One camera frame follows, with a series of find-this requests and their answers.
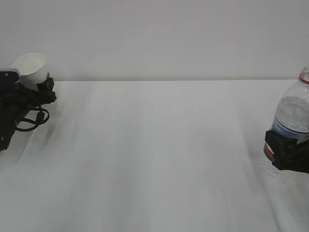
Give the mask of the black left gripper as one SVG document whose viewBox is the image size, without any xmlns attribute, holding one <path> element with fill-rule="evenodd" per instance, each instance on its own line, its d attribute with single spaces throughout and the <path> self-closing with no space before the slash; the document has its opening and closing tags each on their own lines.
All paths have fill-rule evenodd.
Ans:
<svg viewBox="0 0 309 232">
<path fill-rule="evenodd" d="M 25 122 L 29 111 L 37 109 L 40 104 L 55 102 L 56 93 L 53 91 L 54 80 L 49 77 L 37 84 L 38 90 L 24 87 L 17 76 L 0 75 L 0 150 L 6 150 L 15 131 L 28 132 L 38 127 L 38 122 L 28 120 L 34 126 L 29 129 L 18 128 L 20 122 Z"/>
</svg>

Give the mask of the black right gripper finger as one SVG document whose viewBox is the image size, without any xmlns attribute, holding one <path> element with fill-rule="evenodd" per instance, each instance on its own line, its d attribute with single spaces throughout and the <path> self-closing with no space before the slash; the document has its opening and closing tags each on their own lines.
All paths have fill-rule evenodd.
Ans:
<svg viewBox="0 0 309 232">
<path fill-rule="evenodd" d="M 265 155 L 279 170 L 309 172 L 309 141 L 298 142 L 268 130 L 265 134 Z"/>
</svg>

